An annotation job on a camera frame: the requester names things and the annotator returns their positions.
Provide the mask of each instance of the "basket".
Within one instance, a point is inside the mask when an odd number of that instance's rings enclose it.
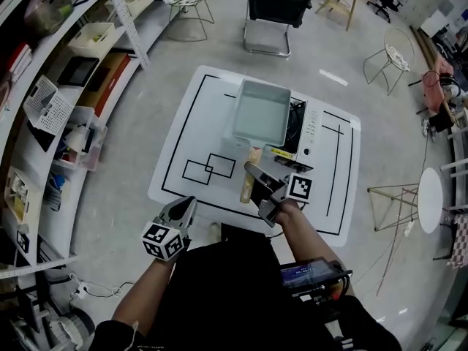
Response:
[[[113,23],[87,23],[68,43],[74,54],[103,59],[114,44]]]
[[[67,122],[73,106],[44,75],[41,75],[23,106],[36,129],[57,135]]]
[[[15,191],[18,185],[17,178],[22,182],[21,187],[25,192],[22,197]],[[18,224],[34,224],[36,218],[39,217],[42,193],[23,171],[15,167],[10,167],[8,170],[4,199]]]
[[[146,0],[125,0],[125,2],[127,3],[130,15],[132,17],[136,17],[137,15],[139,15],[142,12],[142,10],[144,10],[148,5],[148,2]],[[109,10],[109,12],[113,12],[114,7],[111,0],[107,0],[105,2],[105,6]]]

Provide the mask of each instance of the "wire chair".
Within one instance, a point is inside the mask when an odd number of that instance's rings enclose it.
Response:
[[[391,27],[385,32],[383,37],[383,44],[384,48],[382,50],[364,60],[363,71],[367,84],[371,84],[374,79],[377,78],[380,73],[382,73],[385,78],[385,82],[387,83],[387,95],[390,95],[401,76],[405,72],[409,72],[414,66],[415,48],[412,45],[410,37],[408,37],[408,35],[396,27]],[[366,75],[366,62],[383,51],[385,51],[385,54],[387,55],[387,61],[385,62],[384,66],[377,72],[377,74],[371,80],[369,80]],[[390,65],[393,65],[400,71],[400,75],[391,89],[388,84],[387,76],[384,72],[384,69]]]
[[[208,12],[210,13],[211,20],[201,18],[200,13],[198,12],[197,5],[202,1],[205,2],[206,8],[208,9]],[[203,40],[208,39],[208,35],[206,34],[205,26],[203,25],[203,21],[208,22],[208,23],[214,23],[214,18],[213,18],[213,15],[211,14],[210,7],[208,6],[208,3],[206,2],[206,0],[164,0],[164,3],[170,5],[169,23],[170,23],[170,21],[172,19],[173,8],[178,8],[177,18],[176,19],[179,19],[179,20],[199,20],[200,24],[202,26],[202,29],[203,29],[203,33],[205,35],[202,39],[179,39],[179,38],[175,38],[175,37],[170,37],[169,34],[167,34],[166,35],[167,38],[169,38],[171,40],[176,40],[178,42],[201,42]],[[184,18],[181,18],[179,13],[181,12],[182,8],[188,8],[188,7],[194,7],[196,12],[197,12],[198,17],[184,17]]]

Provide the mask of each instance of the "storage box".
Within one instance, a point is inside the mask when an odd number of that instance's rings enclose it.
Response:
[[[41,75],[26,98],[23,109],[33,127],[57,135],[68,121],[73,106],[52,82]]]
[[[116,27],[113,23],[87,23],[68,43],[74,54],[102,59],[112,48]]]
[[[72,12],[70,0],[31,0],[24,23],[34,38],[40,39],[56,32]]]
[[[77,105],[92,107],[96,116],[101,116],[110,93],[129,62],[130,57],[126,53],[109,53],[97,68]]]
[[[130,15],[132,17],[138,16],[142,12],[142,10],[144,10],[148,6],[146,0],[125,0],[125,2],[127,3]],[[109,10],[109,12],[113,12],[114,6],[111,0],[107,0],[105,2],[105,6]]]
[[[91,107],[75,107],[68,120],[67,127],[71,129],[77,125],[81,125],[86,132],[86,135],[83,137],[83,142],[79,144],[79,148],[76,149],[76,151],[69,151],[67,154],[68,159],[54,159],[52,163],[71,170],[81,166],[88,170],[95,171],[104,137],[107,133],[107,127],[100,123],[99,119],[94,114],[94,109]],[[83,148],[86,146],[86,138],[88,134],[90,134],[90,129],[93,130],[94,135],[91,137],[89,149],[87,152],[83,152]],[[61,142],[58,149],[61,149],[63,146]]]
[[[10,167],[4,191],[5,203],[18,224],[33,224],[39,217],[42,193],[21,170]]]

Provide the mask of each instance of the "power strip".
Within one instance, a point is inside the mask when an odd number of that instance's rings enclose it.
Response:
[[[84,282],[80,282],[80,285],[76,289],[75,294],[77,295],[77,297],[79,297],[79,299],[84,299],[88,295],[88,289],[89,287],[87,284],[85,284]]]

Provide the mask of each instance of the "concrete floor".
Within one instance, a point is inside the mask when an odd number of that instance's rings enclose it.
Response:
[[[319,1],[312,1],[314,9]],[[335,249],[346,266],[354,270],[352,281],[357,282],[394,237],[393,229],[374,232],[366,188],[417,183],[420,177],[426,139],[415,112],[423,104],[422,88],[407,87],[427,71],[419,48],[415,44],[413,72],[405,75],[387,96],[382,76],[371,85],[366,83],[363,61],[383,48],[383,34],[390,25],[362,1],[356,6],[348,32],[346,18],[339,12],[319,15],[314,14],[314,9],[306,12],[303,25],[290,30],[292,54],[288,59],[244,51],[246,0],[209,0],[209,3],[216,20],[214,25],[206,24],[209,39],[196,43],[164,38],[158,41],[148,54],[150,69],[137,71],[116,106],[101,164],[98,171],[87,176],[75,222],[72,250],[90,258],[72,264],[72,269],[81,279],[114,287],[135,281],[147,268],[151,258],[140,245],[140,232],[162,207],[148,198],[148,185],[189,81],[198,66],[208,65],[277,83],[361,119],[361,165],[355,208],[347,243]],[[397,17],[393,17],[392,25],[409,33],[415,43],[410,30]],[[369,74],[385,61],[378,56],[374,60],[369,65]],[[320,69],[349,84],[343,86],[324,77]],[[445,135],[438,136],[435,143],[429,140],[426,167],[438,170],[439,165],[450,160]],[[441,174],[445,203],[450,204],[447,177]],[[379,218],[387,203],[375,205]],[[393,207],[388,219],[395,218],[397,211]],[[197,245],[216,239],[208,224],[208,220],[197,220]],[[389,251],[353,285],[369,313],[393,332],[406,350],[419,348],[421,334],[428,334],[431,321],[435,323],[440,313],[437,304],[443,305],[453,280],[454,273],[445,261],[432,261],[434,255],[447,251],[445,231],[438,228],[427,235],[416,222],[410,235],[401,242],[379,295],[376,296],[376,283],[382,278]],[[273,245],[282,263],[293,260],[283,237],[274,239]],[[71,290],[62,290],[61,294],[69,299]],[[98,287],[93,293],[107,294]],[[73,303],[98,323],[112,316],[119,300],[88,296]]]

